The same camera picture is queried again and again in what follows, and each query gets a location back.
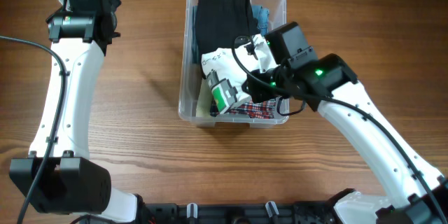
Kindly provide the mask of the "white t-shirt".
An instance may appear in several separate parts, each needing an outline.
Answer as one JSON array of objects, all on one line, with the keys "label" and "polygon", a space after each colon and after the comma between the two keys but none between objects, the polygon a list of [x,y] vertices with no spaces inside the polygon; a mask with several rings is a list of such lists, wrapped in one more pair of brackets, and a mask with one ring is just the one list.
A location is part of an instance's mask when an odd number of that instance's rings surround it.
[{"label": "white t-shirt", "polygon": [[248,76],[246,70],[263,74],[275,67],[273,55],[265,37],[240,36],[231,48],[218,48],[201,56],[202,71],[220,114],[249,102],[251,96],[242,90]]}]

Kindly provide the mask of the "plaid shirt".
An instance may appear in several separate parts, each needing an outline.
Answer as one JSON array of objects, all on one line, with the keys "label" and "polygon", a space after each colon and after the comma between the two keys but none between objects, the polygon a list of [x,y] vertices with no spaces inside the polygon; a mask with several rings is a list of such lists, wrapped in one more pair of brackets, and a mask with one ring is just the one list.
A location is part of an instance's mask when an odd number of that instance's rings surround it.
[{"label": "plaid shirt", "polygon": [[274,110],[277,106],[276,99],[262,103],[246,102],[237,108],[231,108],[227,113],[248,116],[249,118],[274,119]]}]

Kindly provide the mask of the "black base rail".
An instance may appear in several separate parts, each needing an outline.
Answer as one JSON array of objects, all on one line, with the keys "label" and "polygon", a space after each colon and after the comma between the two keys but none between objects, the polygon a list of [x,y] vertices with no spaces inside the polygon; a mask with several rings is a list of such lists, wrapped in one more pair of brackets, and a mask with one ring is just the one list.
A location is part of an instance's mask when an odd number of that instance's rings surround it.
[{"label": "black base rail", "polygon": [[325,202],[277,204],[269,201],[264,204],[147,204],[137,211],[133,223],[337,224],[341,220]]}]

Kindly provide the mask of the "black garment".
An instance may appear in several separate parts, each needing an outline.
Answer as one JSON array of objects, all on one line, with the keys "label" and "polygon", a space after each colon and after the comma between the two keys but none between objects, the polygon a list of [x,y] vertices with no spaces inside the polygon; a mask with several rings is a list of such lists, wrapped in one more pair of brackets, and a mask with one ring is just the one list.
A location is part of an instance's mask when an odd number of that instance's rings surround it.
[{"label": "black garment", "polygon": [[192,62],[203,54],[230,48],[238,36],[260,33],[251,0],[198,0],[194,11]]}]

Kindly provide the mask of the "cream cloth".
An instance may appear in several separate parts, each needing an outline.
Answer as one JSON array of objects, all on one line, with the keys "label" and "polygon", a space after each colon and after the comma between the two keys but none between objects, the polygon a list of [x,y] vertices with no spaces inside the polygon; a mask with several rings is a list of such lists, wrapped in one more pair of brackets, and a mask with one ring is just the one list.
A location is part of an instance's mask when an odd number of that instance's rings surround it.
[{"label": "cream cloth", "polygon": [[202,79],[197,99],[196,116],[201,118],[210,118],[210,108],[213,96],[207,81]]}]

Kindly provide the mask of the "blue denim jeans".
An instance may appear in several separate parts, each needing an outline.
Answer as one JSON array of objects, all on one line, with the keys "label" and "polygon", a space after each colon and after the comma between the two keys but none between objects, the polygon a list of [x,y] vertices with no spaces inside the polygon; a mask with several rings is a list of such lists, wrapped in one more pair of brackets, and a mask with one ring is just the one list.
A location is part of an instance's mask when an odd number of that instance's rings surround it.
[{"label": "blue denim jeans", "polygon": [[[253,18],[257,20],[257,28],[261,35],[266,35],[269,26],[269,16],[270,10],[268,8],[263,8],[262,6],[252,5],[251,6]],[[200,53],[198,50],[197,39],[195,35],[195,19],[196,19],[197,6],[192,7],[192,42],[191,42],[191,52],[192,52],[192,63],[199,64]]]}]

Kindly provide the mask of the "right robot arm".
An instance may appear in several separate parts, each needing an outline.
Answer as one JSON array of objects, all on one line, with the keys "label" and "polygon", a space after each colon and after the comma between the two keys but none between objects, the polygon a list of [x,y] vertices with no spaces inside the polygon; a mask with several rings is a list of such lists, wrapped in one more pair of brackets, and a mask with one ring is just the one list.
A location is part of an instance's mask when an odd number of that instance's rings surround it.
[{"label": "right robot arm", "polygon": [[266,34],[239,36],[236,46],[275,61],[268,71],[247,71],[243,89],[255,101],[299,99],[334,125],[358,151],[384,196],[347,189],[328,201],[336,223],[446,223],[447,179],[420,157],[374,105],[363,84],[338,55],[318,57],[296,22]]}]

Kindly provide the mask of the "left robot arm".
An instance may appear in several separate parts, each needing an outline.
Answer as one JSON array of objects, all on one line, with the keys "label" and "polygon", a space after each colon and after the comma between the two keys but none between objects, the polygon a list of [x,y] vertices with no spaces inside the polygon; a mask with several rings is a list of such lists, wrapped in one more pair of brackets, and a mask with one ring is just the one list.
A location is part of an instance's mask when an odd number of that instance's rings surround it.
[{"label": "left robot arm", "polygon": [[48,19],[50,82],[39,129],[9,176],[24,195],[18,221],[33,207],[86,223],[136,223],[139,199],[111,185],[90,160],[88,124],[97,77],[116,31],[120,0],[59,0]]}]

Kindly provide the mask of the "clear plastic storage container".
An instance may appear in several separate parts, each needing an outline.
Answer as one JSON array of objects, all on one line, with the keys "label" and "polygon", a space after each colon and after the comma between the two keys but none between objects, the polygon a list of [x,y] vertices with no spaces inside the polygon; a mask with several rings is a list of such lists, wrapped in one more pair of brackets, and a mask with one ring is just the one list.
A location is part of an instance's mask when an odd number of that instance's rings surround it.
[{"label": "clear plastic storage container", "polygon": [[[183,40],[183,59],[181,71],[181,86],[179,92],[178,115],[181,119],[198,127],[215,127],[217,123],[247,124],[252,128],[271,128],[285,123],[289,117],[289,101],[281,103],[281,113],[274,112],[273,119],[250,118],[247,115],[224,114],[216,117],[198,117],[196,114],[197,100],[200,95],[202,74],[200,65],[193,58],[193,9],[198,0],[186,0],[185,7],[185,31]],[[252,5],[269,9],[269,30],[286,24],[287,3],[286,0],[251,0]]]}]

